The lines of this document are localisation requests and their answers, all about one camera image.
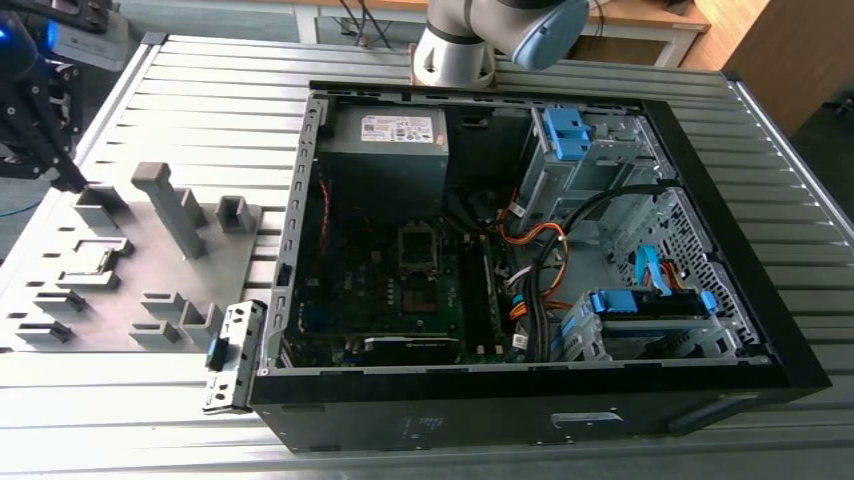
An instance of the case label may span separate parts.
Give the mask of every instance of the case label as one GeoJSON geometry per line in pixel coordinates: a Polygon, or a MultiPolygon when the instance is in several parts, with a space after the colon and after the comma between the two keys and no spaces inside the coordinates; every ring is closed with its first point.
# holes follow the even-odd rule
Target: case label
{"type": "Polygon", "coordinates": [[[432,143],[429,117],[368,115],[361,119],[362,142],[432,143]]]}

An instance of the blue clip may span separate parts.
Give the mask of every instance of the blue clip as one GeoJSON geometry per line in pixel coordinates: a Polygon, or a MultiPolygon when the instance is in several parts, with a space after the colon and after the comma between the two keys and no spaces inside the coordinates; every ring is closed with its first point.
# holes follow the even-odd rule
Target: blue clip
{"type": "Polygon", "coordinates": [[[652,247],[652,245],[640,245],[635,256],[635,282],[637,285],[643,285],[643,273],[647,268],[649,270],[649,276],[652,277],[652,285],[661,291],[661,295],[668,297],[672,295],[672,290],[669,290],[661,278],[661,266],[657,261],[655,247],[652,247]]]}
{"type": "Polygon", "coordinates": [[[708,313],[715,313],[715,310],[717,309],[717,300],[715,299],[715,294],[708,290],[703,290],[699,293],[699,298],[703,301],[703,305],[705,306],[705,310],[708,311],[708,313]]]}
{"type": "Polygon", "coordinates": [[[549,346],[551,350],[553,350],[560,346],[560,339],[563,339],[563,337],[567,336],[567,334],[569,333],[569,330],[572,330],[572,327],[575,326],[576,323],[577,323],[577,320],[575,319],[575,316],[572,316],[569,320],[563,324],[563,327],[560,327],[560,330],[557,330],[557,333],[555,333],[555,338],[551,339],[551,346],[549,346]]]}
{"type": "Polygon", "coordinates": [[[635,313],[637,304],[631,290],[600,290],[604,298],[604,308],[608,313],[635,313]]]}
{"type": "Polygon", "coordinates": [[[589,127],[581,121],[581,115],[573,108],[547,108],[545,128],[555,144],[555,158],[564,161],[580,161],[589,149],[589,127]]]}
{"type": "Polygon", "coordinates": [[[592,302],[592,311],[596,313],[604,312],[604,299],[600,293],[589,294],[589,301],[592,302]]]}

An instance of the slotted metal table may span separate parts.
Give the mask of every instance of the slotted metal table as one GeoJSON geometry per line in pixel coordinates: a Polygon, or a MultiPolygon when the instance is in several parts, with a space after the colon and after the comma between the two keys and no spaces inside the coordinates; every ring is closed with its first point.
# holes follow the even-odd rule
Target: slotted metal table
{"type": "MultiPolygon", "coordinates": [[[[406,83],[408,55],[181,36],[153,43],[129,62],[78,145],[77,161],[88,179],[108,185],[128,182],[138,161],[168,162],[173,184],[192,187],[200,203],[241,195],[260,205],[244,297],[265,300],[308,81],[406,83]]],[[[619,465],[637,475],[645,467],[664,474],[661,459],[676,457],[661,454],[748,452],[751,464],[783,465],[800,458],[800,467],[791,468],[815,468],[816,462],[827,467],[849,453],[854,229],[744,86],[712,72],[581,62],[528,73],[501,60],[497,78],[501,90],[669,102],[833,387],[681,438],[294,456],[253,415],[201,416],[201,354],[16,352],[0,355],[0,386],[6,387],[0,389],[0,473],[204,470],[277,478],[289,470],[305,478],[334,472],[377,478],[364,472],[405,468],[394,471],[424,478],[512,472],[563,478],[567,468],[607,472],[619,465]],[[807,450],[827,447],[836,450],[807,450]],[[773,454],[783,449],[796,452],[773,454]],[[807,451],[823,453],[804,457],[807,451]],[[620,457],[623,463],[597,457],[620,457]],[[627,457],[636,460],[625,463],[627,457]]],[[[121,194],[134,198],[141,192],[122,189],[121,194]]],[[[48,194],[0,270],[0,306],[25,295],[28,274],[48,261],[36,246],[57,235],[57,218],[74,215],[72,199],[48,194]]],[[[712,455],[703,465],[708,472],[732,473],[732,458],[712,455]]]]}

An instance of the wooden table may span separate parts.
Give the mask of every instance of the wooden table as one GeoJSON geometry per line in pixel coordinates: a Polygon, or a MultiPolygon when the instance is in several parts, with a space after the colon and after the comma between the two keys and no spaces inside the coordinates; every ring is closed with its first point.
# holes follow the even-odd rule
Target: wooden table
{"type": "MultiPolygon", "coordinates": [[[[298,38],[301,43],[317,43],[317,18],[346,17],[346,11],[337,0],[285,0],[293,8],[298,38]]],[[[377,20],[424,23],[428,0],[366,0],[365,4],[377,20]]],[[[357,15],[358,3],[346,0],[357,15]]],[[[655,66],[677,67],[691,48],[696,35],[708,30],[699,10],[684,17],[660,8],[660,0],[611,0],[604,4],[604,27],[601,36],[633,40],[655,40],[664,43],[655,66]]],[[[599,11],[589,11],[583,35],[596,34],[599,11]]]]}

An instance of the blue light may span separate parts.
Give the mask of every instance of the blue light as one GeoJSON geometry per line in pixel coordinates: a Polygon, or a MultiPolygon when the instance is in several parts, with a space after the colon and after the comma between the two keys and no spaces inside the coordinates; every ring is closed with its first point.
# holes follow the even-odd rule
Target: blue light
{"type": "Polygon", "coordinates": [[[48,48],[53,48],[53,45],[56,45],[56,29],[57,29],[57,25],[56,22],[53,20],[50,20],[48,22],[48,32],[46,32],[46,36],[45,36],[45,43],[48,48]]]}

